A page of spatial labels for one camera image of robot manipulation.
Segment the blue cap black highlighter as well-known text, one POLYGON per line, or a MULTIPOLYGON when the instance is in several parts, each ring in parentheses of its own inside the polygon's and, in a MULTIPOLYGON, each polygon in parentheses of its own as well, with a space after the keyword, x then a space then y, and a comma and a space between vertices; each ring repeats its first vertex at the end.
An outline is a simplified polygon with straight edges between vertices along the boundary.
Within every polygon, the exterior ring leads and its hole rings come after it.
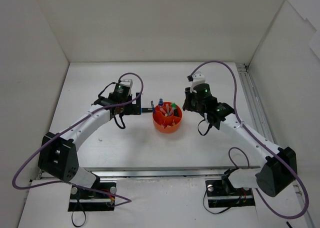
POLYGON ((152 108, 142 108, 141 109, 141 113, 152 113, 153 112, 153 109, 152 108))

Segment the green cap black highlighter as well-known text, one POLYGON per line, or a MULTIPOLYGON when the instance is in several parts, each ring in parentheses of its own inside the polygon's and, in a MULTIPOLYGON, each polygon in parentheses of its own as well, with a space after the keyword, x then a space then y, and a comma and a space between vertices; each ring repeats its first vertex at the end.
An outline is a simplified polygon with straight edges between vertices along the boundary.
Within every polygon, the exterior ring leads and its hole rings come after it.
POLYGON ((178 109, 177 109, 177 105, 173 102, 171 103, 171 111, 170 114, 175 116, 175 117, 179 117, 179 113, 178 113, 178 109))

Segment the clear bottle blue cap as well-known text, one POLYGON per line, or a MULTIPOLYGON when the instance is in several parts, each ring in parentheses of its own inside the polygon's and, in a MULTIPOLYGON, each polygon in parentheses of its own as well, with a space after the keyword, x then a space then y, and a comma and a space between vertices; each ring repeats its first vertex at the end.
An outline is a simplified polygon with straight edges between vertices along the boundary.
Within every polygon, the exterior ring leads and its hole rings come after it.
POLYGON ((162 99, 162 98, 159 99, 157 106, 158 106, 159 109, 163 108, 164 102, 163 102, 163 99, 162 99))

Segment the slim pink orange marker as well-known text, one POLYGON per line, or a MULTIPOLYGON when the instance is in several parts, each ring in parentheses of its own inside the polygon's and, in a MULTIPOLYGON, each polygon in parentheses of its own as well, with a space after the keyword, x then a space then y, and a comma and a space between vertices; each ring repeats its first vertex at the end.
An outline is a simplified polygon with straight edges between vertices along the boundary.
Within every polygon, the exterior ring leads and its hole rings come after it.
POLYGON ((167 115, 168 115, 169 117, 172 116, 173 113, 174 113, 174 110, 175 110, 175 109, 172 107, 167 115))

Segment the blue ballpoint pen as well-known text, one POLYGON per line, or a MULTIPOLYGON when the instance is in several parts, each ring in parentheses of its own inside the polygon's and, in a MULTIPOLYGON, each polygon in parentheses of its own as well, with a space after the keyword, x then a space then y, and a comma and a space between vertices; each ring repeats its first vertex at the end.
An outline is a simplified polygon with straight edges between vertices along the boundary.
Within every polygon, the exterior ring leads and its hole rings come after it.
POLYGON ((150 101, 150 105, 151 105, 153 114, 155 114, 156 113, 156 107, 154 105, 154 101, 153 100, 150 101))

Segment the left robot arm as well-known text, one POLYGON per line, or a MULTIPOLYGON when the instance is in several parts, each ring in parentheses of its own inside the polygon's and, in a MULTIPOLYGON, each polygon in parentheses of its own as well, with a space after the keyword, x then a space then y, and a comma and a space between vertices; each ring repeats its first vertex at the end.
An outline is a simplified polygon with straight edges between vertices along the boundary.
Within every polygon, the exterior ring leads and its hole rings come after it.
POLYGON ((123 121, 125 115, 141 114, 141 99, 138 97, 136 103, 115 107, 133 99, 132 79, 124 79, 115 84, 114 91, 108 97, 101 94, 91 105, 90 109, 81 118, 83 122, 60 135, 57 139, 47 145, 40 153, 38 167, 59 179, 62 182, 82 187, 82 192, 89 198, 96 197, 100 192, 100 178, 83 167, 80 167, 78 151, 82 144, 101 126, 114 120, 120 129, 125 129, 123 123, 119 125, 116 116, 123 121))

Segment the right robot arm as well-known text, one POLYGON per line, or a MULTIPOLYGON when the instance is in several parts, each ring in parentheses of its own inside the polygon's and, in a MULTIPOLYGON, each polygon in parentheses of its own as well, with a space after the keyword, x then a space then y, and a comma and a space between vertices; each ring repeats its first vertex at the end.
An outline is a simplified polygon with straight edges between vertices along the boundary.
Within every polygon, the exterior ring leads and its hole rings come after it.
POLYGON ((230 136, 240 149, 252 152, 256 168, 234 168, 226 171, 221 188, 233 194, 240 188, 260 189, 270 197, 277 196, 296 180, 297 158, 290 148, 281 148, 237 119, 235 110, 211 95, 207 83, 185 88, 183 110, 200 114, 210 127, 230 136))

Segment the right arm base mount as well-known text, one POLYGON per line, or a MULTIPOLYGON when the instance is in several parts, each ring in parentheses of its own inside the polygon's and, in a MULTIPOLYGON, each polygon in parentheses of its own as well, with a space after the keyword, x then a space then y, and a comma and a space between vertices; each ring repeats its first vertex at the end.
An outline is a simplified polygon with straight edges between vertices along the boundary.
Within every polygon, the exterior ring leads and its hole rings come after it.
POLYGON ((255 207, 256 202, 252 189, 234 188, 229 181, 231 172, 228 169, 219 179, 207 179, 202 199, 204 209, 213 215, 226 213, 233 208, 255 207))

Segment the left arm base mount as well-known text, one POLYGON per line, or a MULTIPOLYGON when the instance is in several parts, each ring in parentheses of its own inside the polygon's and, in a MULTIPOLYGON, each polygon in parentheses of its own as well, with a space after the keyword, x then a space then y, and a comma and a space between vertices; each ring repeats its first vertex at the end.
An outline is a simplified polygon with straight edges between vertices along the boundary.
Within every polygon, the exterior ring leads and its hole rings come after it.
POLYGON ((98 190, 109 192, 89 191, 83 188, 71 187, 68 212, 71 212, 71 224, 75 228, 81 228, 87 221, 87 212, 109 212, 114 211, 116 198, 113 196, 117 192, 115 181, 103 181, 98 190))

